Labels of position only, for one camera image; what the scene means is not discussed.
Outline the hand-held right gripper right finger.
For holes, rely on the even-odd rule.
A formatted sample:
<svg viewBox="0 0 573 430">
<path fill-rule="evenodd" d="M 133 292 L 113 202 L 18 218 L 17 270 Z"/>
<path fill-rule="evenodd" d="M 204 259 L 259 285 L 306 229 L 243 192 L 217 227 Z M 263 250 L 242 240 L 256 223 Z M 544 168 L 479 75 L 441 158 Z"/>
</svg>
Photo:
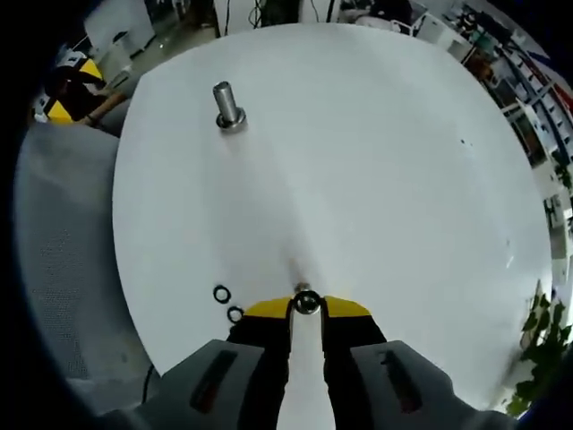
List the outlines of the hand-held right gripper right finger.
<svg viewBox="0 0 573 430">
<path fill-rule="evenodd" d="M 321 300 L 324 379 L 338 429 L 514 429 L 517 420 L 461 400 L 449 376 L 362 305 Z"/>
</svg>

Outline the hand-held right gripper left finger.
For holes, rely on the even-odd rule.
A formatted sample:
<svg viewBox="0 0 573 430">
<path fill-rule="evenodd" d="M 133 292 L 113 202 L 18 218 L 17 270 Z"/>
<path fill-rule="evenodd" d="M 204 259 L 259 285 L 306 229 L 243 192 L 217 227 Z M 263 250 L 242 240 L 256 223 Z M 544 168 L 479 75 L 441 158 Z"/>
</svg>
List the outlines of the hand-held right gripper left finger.
<svg viewBox="0 0 573 430">
<path fill-rule="evenodd" d="M 166 372 L 132 409 L 100 429 L 274 429 L 288 381 L 291 297 L 248 308 L 226 340 L 211 340 Z"/>
</svg>

